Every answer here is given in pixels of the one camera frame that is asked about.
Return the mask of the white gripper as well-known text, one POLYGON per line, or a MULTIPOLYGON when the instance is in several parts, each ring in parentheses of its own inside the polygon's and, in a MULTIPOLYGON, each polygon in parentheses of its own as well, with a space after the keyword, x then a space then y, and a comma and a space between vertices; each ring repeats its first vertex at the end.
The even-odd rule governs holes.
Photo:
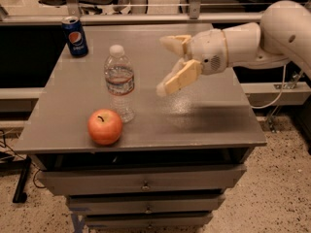
POLYGON ((212 29, 200 32, 195 36, 164 36, 160 43, 169 51, 180 57, 171 72, 156 86, 160 97, 175 93, 194 83, 198 77, 221 73, 227 67, 228 53, 223 30, 212 29))

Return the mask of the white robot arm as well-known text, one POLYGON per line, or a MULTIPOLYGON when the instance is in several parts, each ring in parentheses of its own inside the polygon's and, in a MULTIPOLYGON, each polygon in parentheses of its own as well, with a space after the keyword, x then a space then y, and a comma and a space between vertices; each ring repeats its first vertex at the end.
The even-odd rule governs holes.
POLYGON ((160 42, 179 60, 157 85, 159 96, 235 66, 260 70, 293 62, 311 78, 311 12, 289 0, 269 6, 258 23, 165 36, 160 42))

